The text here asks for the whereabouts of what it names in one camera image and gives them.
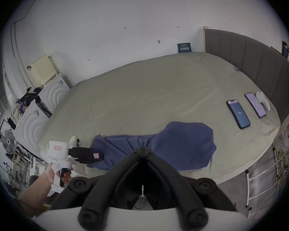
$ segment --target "hand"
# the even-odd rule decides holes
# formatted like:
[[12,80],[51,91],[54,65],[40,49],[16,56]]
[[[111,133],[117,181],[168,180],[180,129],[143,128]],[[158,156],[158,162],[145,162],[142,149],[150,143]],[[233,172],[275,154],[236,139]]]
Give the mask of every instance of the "hand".
[[47,169],[45,170],[45,172],[42,173],[42,175],[44,174],[46,179],[50,182],[50,184],[53,184],[54,183],[54,171],[51,167],[52,167],[52,163],[48,165]]
[[72,172],[69,170],[68,172],[64,173],[64,177],[62,177],[62,181],[65,183],[69,183],[70,179],[71,179],[71,175]]
[[[46,177],[46,179],[50,182],[50,184],[53,184],[54,183],[54,170],[51,168],[52,167],[52,163],[48,165],[47,169],[45,170],[45,172],[43,173]],[[71,171],[69,170],[68,172],[65,172],[64,173],[64,177],[62,177],[62,181],[64,183],[68,183],[69,180],[71,179]],[[61,173],[60,171],[58,171],[56,173],[56,175],[60,178],[61,177]]]

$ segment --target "upholstered headboard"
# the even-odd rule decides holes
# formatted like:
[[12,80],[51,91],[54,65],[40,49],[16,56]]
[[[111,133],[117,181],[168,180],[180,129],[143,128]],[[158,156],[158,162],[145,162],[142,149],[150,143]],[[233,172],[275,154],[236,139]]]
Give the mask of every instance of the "upholstered headboard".
[[206,52],[246,74],[271,100],[281,123],[289,114],[289,62],[269,46],[241,34],[205,29]]

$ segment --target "phone screen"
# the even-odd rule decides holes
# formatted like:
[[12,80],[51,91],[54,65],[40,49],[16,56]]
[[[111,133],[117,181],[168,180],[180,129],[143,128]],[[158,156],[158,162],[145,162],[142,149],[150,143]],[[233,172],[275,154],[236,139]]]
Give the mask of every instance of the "phone screen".
[[230,100],[228,101],[228,104],[233,111],[235,117],[238,120],[238,123],[242,128],[248,127],[250,125],[250,122],[247,118],[247,115],[245,114],[244,110],[242,109],[241,105],[237,100]]
[[254,107],[254,110],[258,114],[259,118],[264,117],[267,114],[252,92],[245,94],[245,96],[249,100],[250,104]]

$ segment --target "smartphone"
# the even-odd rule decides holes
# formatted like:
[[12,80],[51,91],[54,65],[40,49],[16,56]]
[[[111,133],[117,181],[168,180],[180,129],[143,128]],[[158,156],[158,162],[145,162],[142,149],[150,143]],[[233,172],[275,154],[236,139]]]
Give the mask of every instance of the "smartphone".
[[246,127],[249,127],[250,125],[249,119],[247,115],[245,114],[240,103],[236,99],[233,99],[233,100],[227,101],[227,105],[229,109],[231,110],[231,113],[235,117],[235,120],[239,128],[244,129]]
[[259,103],[258,99],[252,92],[245,94],[245,97],[250,102],[259,118],[262,118],[267,114],[261,103]]

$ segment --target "bed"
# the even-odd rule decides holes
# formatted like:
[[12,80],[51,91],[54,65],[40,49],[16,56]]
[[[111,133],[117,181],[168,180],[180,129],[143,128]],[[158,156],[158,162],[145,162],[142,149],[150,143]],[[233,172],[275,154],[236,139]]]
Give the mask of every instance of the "bed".
[[[279,131],[272,102],[259,119],[244,96],[259,90],[231,63],[206,52],[128,64],[74,86],[44,126],[39,147],[45,152],[49,141],[68,142],[75,135],[89,147],[98,134],[154,134],[171,121],[202,122],[213,129],[216,152],[207,167],[180,173],[221,183],[256,161]],[[231,99],[239,101],[250,127],[239,129],[226,105]],[[74,171],[87,177],[105,173],[84,164]]]

